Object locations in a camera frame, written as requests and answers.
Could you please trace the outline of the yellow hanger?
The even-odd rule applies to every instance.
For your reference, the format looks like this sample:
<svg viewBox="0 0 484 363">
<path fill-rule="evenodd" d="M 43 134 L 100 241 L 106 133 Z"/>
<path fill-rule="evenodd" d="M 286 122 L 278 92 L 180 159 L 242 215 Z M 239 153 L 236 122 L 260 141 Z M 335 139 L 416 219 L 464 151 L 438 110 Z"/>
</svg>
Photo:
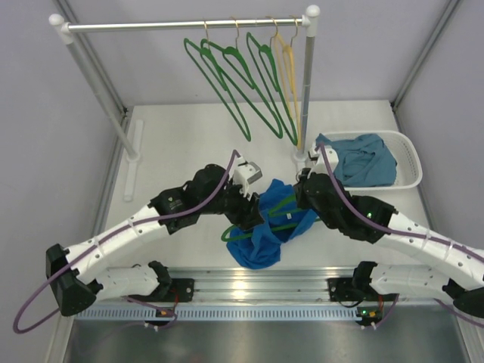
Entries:
<svg viewBox="0 0 484 363">
<path fill-rule="evenodd" d="M 299 102 L 296 91 L 296 62 L 293 50 L 293 40 L 298 35 L 297 19 L 293 17 L 296 27 L 295 35 L 290 39 L 289 43 L 284 41 L 284 37 L 279 33 L 278 23 L 276 19 L 271 17 L 275 26 L 275 34 L 271 37 L 270 46 L 274 49 L 276 54 L 276 61 L 278 71 L 281 75 L 282 93 L 284 96 L 284 104 L 289 111 L 289 117 L 292 124 L 295 126 L 296 149 L 299 150 L 302 146 L 301 140 L 301 117 L 299 110 Z"/>
</svg>

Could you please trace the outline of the white laundry basket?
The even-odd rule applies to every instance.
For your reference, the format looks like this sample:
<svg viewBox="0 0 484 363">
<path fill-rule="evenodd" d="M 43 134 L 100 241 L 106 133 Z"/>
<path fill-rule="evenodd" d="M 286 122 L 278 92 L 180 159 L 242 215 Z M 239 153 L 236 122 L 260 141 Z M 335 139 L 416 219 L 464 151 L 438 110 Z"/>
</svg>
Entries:
<svg viewBox="0 0 484 363">
<path fill-rule="evenodd" d="M 348 191 L 397 191 L 413 188 L 422 179 L 422 166 L 417 151 L 410 139 L 400 132 L 380 131 L 354 131 L 354 132 L 328 132 L 325 135 L 332 141 L 353 139 L 363 134 L 379 135 L 397 162 L 396 180 L 392 186 L 372 188 L 351 188 L 345 187 Z"/>
</svg>

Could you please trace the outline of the aluminium mounting rail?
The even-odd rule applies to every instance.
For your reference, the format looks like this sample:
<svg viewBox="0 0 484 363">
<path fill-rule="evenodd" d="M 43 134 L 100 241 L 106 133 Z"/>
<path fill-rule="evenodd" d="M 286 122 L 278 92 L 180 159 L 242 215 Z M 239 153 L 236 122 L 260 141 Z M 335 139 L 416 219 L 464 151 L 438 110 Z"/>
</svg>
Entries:
<svg viewBox="0 0 484 363">
<path fill-rule="evenodd" d="M 354 268 L 329 267 L 292 270 L 172 269 L 150 265 L 131 268 L 110 268 L 87 283 L 88 292 L 96 302 L 106 299 L 139 299 L 152 302 L 149 295 L 163 283 L 174 278 L 192 278 L 194 296 L 181 303 L 264 303 L 302 304 L 330 301 L 329 278 L 351 278 Z"/>
</svg>

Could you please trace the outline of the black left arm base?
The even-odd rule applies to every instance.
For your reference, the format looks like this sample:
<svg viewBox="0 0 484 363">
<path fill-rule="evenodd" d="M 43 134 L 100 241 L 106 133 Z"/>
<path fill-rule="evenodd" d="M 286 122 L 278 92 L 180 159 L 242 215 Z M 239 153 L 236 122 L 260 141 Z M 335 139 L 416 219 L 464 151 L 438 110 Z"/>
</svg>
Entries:
<svg viewBox="0 0 484 363">
<path fill-rule="evenodd" d="M 194 296 L 194 282 L 192 278 L 174 278 L 170 284 L 163 283 L 149 295 L 156 303 L 189 303 Z"/>
</svg>

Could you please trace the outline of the silver clothes rack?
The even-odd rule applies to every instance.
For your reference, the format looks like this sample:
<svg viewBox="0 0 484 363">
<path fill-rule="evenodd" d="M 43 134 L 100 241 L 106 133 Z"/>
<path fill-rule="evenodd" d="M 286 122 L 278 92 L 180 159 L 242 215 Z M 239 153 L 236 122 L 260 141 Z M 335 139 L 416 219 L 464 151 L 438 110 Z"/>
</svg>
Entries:
<svg viewBox="0 0 484 363">
<path fill-rule="evenodd" d="M 321 10 L 317 5 L 307 7 L 305 13 L 296 18 L 266 18 L 262 19 L 241 19 L 241 20 L 180 20 L 161 21 L 148 23 L 112 23 L 112 24 L 75 24 L 70 4 L 67 1 L 56 1 L 54 3 L 59 14 L 52 14 L 48 22 L 55 29 L 60 40 L 67 47 L 71 57 L 82 72 L 86 82 L 90 86 L 101 105 L 102 110 L 108 117 L 116 136 L 124 147 L 129 157 L 129 162 L 135 169 L 140 157 L 140 143 L 143 132 L 140 127 L 136 129 L 137 136 L 130 141 L 122 127 L 122 121 L 126 118 L 127 109 L 123 105 L 115 88 L 112 86 L 109 77 L 104 72 L 101 62 L 96 58 L 94 49 L 84 35 L 86 33 L 101 32 L 122 32 L 122 31 L 154 31 L 174 29 L 225 29 L 225 28 L 253 28 L 263 26 L 292 26 L 306 30 L 306 47 L 304 57 L 303 83 L 302 83 L 302 109 L 299 112 L 301 126 L 298 129 L 298 136 L 302 144 L 293 150 L 293 162 L 297 169 L 303 168 L 307 156 L 306 131 L 309 115 L 309 99 L 312 80 L 312 64 L 314 58 L 315 37 L 318 32 L 318 21 Z"/>
</svg>

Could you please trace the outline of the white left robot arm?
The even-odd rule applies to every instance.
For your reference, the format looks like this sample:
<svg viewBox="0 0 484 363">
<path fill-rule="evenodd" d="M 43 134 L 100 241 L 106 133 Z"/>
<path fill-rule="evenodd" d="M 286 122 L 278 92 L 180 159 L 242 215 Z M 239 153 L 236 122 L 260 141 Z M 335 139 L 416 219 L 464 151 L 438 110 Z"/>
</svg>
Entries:
<svg viewBox="0 0 484 363">
<path fill-rule="evenodd" d="M 216 164 L 197 171 L 177 188 L 160 192 L 115 227 L 69 247 L 46 252 L 46 277 L 63 316 L 85 311 L 96 302 L 128 297 L 161 303 L 174 293 L 161 262 L 122 267 L 120 261 L 156 240 L 195 225 L 201 215 L 224 215 L 243 231 L 264 222 L 259 195 L 250 186 L 262 177 L 253 162 L 239 158 L 232 172 Z"/>
</svg>

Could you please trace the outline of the blue tank top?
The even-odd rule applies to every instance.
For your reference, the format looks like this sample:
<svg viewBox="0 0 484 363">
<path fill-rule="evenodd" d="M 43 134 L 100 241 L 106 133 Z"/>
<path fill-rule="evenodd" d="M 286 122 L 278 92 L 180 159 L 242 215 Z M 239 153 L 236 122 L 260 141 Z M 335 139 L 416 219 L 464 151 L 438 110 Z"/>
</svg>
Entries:
<svg viewBox="0 0 484 363">
<path fill-rule="evenodd" d="M 292 194 L 295 195 L 292 185 L 285 184 L 279 179 L 273 179 L 266 192 L 260 196 L 259 210 L 265 220 L 264 223 L 249 231 L 243 231 L 236 227 L 231 232 L 232 237 L 253 232 L 253 236 L 250 238 L 226 243 L 228 252 L 238 265 L 257 270 L 276 264 L 281 260 L 283 244 L 306 233 L 319 220 L 317 214 L 311 209 L 301 209 L 299 213 L 284 214 L 282 216 L 268 216 L 271 208 Z M 279 212 L 296 208 L 298 207 L 295 201 L 284 206 Z M 280 226 L 293 222 L 297 224 L 295 229 L 271 231 L 271 226 Z"/>
</svg>

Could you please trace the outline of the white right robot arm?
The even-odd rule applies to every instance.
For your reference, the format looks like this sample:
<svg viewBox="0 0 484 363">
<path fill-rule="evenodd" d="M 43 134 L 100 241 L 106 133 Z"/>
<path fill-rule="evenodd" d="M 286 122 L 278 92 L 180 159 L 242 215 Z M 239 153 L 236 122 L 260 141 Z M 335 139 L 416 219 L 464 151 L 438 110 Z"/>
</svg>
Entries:
<svg viewBox="0 0 484 363">
<path fill-rule="evenodd" d="M 393 205 L 352 195 L 332 175 L 304 169 L 293 187 L 296 205 L 310 209 L 329 228 L 351 240 L 395 250 L 418 265 L 360 262 L 352 289 L 360 299 L 400 295 L 438 299 L 459 311 L 483 317 L 483 252 L 412 221 Z"/>
</svg>

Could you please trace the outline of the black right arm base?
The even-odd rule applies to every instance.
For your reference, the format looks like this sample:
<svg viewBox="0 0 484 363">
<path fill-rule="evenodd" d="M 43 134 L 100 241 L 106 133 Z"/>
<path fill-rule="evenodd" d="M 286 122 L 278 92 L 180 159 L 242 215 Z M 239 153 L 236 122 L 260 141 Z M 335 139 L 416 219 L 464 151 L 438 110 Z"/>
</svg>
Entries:
<svg viewBox="0 0 484 363">
<path fill-rule="evenodd" d="M 354 308 L 363 302 L 378 301 L 378 294 L 370 287 L 357 287 L 352 278 L 329 278 L 327 287 L 330 301 L 346 308 Z"/>
</svg>

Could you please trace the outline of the light blue garment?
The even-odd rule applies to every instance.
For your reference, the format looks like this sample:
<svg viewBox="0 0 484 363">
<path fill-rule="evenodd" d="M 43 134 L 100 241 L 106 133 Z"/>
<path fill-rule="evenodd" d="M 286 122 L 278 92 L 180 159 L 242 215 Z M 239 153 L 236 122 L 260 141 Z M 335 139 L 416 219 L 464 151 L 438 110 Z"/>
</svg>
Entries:
<svg viewBox="0 0 484 363">
<path fill-rule="evenodd" d="M 377 134 L 336 141 L 320 134 L 315 143 L 324 143 L 336 151 L 339 162 L 333 173 L 345 187 L 387 187 L 396 180 L 396 159 Z"/>
</svg>

